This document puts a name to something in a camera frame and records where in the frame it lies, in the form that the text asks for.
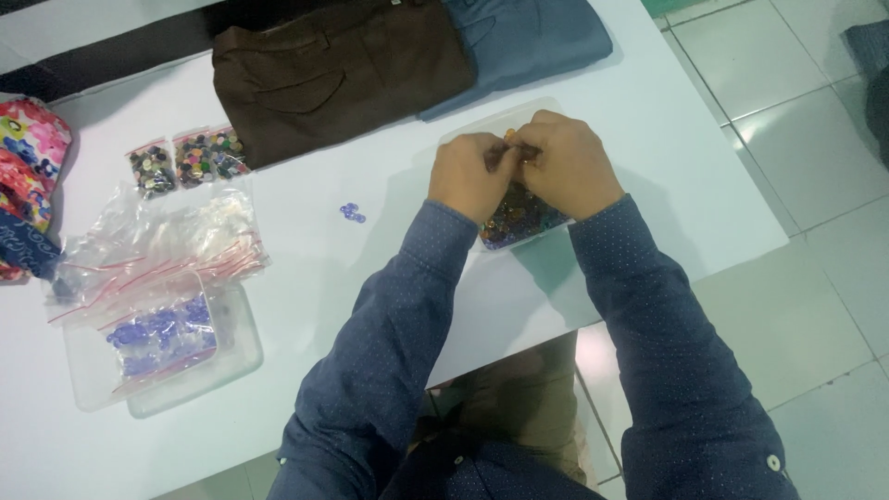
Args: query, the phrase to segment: folded brown trousers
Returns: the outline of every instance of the folded brown trousers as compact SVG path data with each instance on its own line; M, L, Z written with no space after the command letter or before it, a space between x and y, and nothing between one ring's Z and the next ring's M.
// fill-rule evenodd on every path
M352 0L216 37L213 85L259 168L416 115L473 85L438 0Z

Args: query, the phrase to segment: white button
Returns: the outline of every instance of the white button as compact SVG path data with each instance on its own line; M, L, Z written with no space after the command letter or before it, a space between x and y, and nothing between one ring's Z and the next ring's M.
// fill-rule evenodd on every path
M765 459L765 462L769 464L769 469L772 469L775 472L781 470L781 460L779 460L777 456L769 455L769 457Z

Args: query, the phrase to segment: floral fabric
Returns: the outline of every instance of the floral fabric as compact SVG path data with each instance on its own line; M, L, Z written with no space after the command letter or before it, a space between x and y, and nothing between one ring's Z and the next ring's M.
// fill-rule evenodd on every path
M21 245L32 246L35 238L39 239L40 248L34 255L41 258L58 251L42 233L49 228L50 195L70 143L68 124L40 100L22 96L0 103L0 221L20 220L15 223L15 232L29 238L14 244L5 242L15 251L3 247L4 241L0 241L0 280L15 280L25 274L40 276L33 259L20 258ZM3 231L12 234L8 223L0 225Z

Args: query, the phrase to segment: clear plastic container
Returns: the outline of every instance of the clear plastic container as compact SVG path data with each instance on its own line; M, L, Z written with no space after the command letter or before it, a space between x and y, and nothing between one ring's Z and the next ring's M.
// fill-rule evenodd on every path
M551 97L541 97L447 133L441 138L439 144L450 142L458 135L464 133L493 133L498 137L503 137L506 131L510 128L518 130L522 125L531 122L534 113L540 109L548 109L550 111L555 111L556 113L562 113L562 106L558 101ZM507 235L507 239L501 239L497 242L492 242L490 239L486 239L484 235L487 231L496 231L499 234L503 234L504 231L510 232L509 225L511 223L521 222L524 215L518 211L514 211L511 206L509 206L509 202L513 201L516 197L523 199L526 197L525 202L527 202L529 206L535 206L539 209L539 211L535 213L544 213L545 226L549 228L541 230L540 232L533 232L532 230L516 231L517 234L509 234ZM571 219L566 215L547 206L543 203L543 200L535 197L530 191L526 191L524 186L514 183L514 185L510 186L507 196L504 198L501 206L498 207L497 213L486 223L487 227L485 227L484 224L479 227L478 240L481 243L479 246L486 252L502 252L528 243L529 241L533 241L550 232L565 230L565 226L570 222Z
M133 416L150 416L262 364L256 325L237 283L204 286L197 273L184 271L145 286L139 296L130 314L104 327L64 328L75 403L81 410L92 412L127 399ZM168 327L161 314L170 317ZM139 361L136 367L134 360Z

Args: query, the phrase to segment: blue dotted shirt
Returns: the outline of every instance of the blue dotted shirt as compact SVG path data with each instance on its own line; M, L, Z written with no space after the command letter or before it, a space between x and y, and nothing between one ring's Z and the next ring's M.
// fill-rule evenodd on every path
M632 198L569 231L633 416L627 499L797 498L771 419ZM519 448L453 432L405 459L476 233L424 203L303 379L268 498L601 498Z

